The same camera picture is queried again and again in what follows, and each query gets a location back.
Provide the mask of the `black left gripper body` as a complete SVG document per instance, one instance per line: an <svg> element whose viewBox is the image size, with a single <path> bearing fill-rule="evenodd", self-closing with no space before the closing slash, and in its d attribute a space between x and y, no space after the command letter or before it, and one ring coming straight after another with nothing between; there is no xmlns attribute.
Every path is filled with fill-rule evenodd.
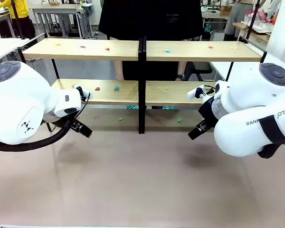
<svg viewBox="0 0 285 228"><path fill-rule="evenodd" d="M67 120L74 119L76 115L77 113L71 113L64 117L57 117L52 114L45 114L43 117L43 123L47 125L48 130L54 130L56 127L63 127Z"/></svg>

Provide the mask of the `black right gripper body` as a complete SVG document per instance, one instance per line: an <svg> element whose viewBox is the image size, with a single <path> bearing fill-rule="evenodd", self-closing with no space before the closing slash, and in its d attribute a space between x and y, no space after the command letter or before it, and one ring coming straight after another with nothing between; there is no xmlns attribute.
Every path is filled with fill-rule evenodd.
<svg viewBox="0 0 285 228"><path fill-rule="evenodd" d="M206 127L215 127L218 122L218 119L214 116L212 111L212 103L214 101L214 97L211 97L207 101L203 103L203 105L199 108L198 112L203 117L203 120L200 124Z"/></svg>

